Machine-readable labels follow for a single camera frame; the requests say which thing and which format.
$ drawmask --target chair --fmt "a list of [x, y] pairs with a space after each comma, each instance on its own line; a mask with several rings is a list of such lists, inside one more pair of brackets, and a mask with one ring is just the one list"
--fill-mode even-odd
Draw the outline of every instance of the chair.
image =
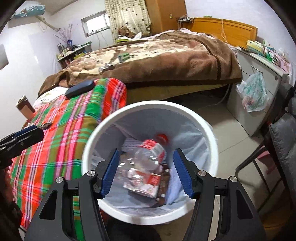
[[[285, 188], [289, 188], [287, 178], [285, 175], [285, 172], [282, 168], [282, 163], [279, 160], [278, 156], [280, 155], [277, 153], [275, 146], [277, 146], [277, 143], [274, 142], [274, 134], [273, 129], [277, 129], [278, 131], [284, 131], [287, 125], [293, 126], [294, 120], [296, 118], [296, 93], [294, 93], [295, 89], [292, 88], [291, 85], [288, 83], [284, 83], [280, 86], [278, 90], [278, 94], [276, 96], [276, 104], [274, 106], [273, 115], [274, 119], [277, 121], [274, 124], [269, 125], [268, 132], [264, 135], [263, 142], [255, 149], [255, 151], [246, 159], [244, 160], [236, 169], [235, 169], [235, 176], [238, 176], [238, 173], [240, 170], [242, 170], [244, 167], [246, 167], [248, 164], [253, 163], [268, 191], [268, 196], [265, 199], [265, 201], [262, 203], [262, 205], [258, 208], [258, 212], [264, 207], [264, 205], [268, 202], [268, 200], [271, 198], [272, 194], [276, 190], [277, 186], [280, 184], [281, 181], [283, 181], [283, 184]], [[288, 113], [285, 113], [283, 116], [283, 112], [285, 111], [285, 107], [287, 107]], [[293, 136], [295, 134], [295, 131], [293, 132], [292, 129], [285, 130], [287, 133], [285, 133], [286, 136], [282, 136], [282, 139], [287, 139], [289, 136]], [[262, 154], [264, 151], [269, 151], [271, 157], [273, 158], [276, 167], [279, 171], [279, 174], [281, 178], [277, 181], [275, 186], [272, 190], [267, 185], [267, 182], [258, 166], [258, 164], [255, 161], [255, 158], [257, 158], [260, 154]]]
[[[272, 156], [281, 176], [281, 179], [276, 183], [272, 190], [269, 189], [267, 182], [255, 161], [255, 158], [266, 150], [268, 150]], [[281, 228], [280, 232], [272, 239], [272, 241], [296, 240], [296, 94], [294, 94], [294, 97], [289, 100], [287, 113], [282, 115], [275, 123], [269, 125], [268, 133], [264, 136], [263, 142], [236, 168], [235, 175], [237, 176], [239, 171], [251, 162], [254, 163], [269, 192], [267, 199], [258, 208], [258, 212], [270, 199], [281, 180], [283, 181], [285, 189], [289, 191], [290, 203], [293, 210], [286, 224]]]

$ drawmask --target window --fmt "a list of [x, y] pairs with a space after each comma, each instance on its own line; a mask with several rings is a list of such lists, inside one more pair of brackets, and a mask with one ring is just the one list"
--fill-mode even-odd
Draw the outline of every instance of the window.
[[110, 28], [110, 21], [106, 11], [98, 12], [81, 19], [85, 37]]

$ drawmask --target ceiling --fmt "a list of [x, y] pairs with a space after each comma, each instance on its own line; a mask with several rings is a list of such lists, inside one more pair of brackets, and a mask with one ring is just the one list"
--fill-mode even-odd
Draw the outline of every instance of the ceiling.
[[76, 1], [77, 0], [38, 0], [40, 4], [45, 5], [45, 10], [51, 15]]

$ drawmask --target pillow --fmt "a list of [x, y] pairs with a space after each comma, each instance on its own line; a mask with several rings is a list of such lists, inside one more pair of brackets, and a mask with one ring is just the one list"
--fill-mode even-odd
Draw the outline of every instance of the pillow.
[[292, 201], [296, 205], [296, 119], [286, 113], [269, 126], [269, 132], [285, 174]]
[[43, 95], [39, 96], [35, 100], [35, 102], [33, 104], [33, 108], [36, 110], [40, 106], [45, 105], [45, 104], [53, 101], [57, 97], [65, 94], [68, 89], [69, 88], [58, 86], [56, 88], [53, 88], [52, 90], [49, 90], [49, 91], [45, 92]]

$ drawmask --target black phone case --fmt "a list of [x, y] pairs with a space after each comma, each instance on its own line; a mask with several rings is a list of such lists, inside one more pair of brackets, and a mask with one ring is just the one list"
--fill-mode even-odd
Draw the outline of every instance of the black phone case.
[[69, 88], [66, 93], [65, 96], [70, 99], [72, 97], [81, 95], [85, 92], [88, 92], [90, 90], [92, 90], [95, 87], [95, 83], [93, 80], [85, 80], [83, 82], [81, 82], [78, 85], [75, 85], [71, 88]]

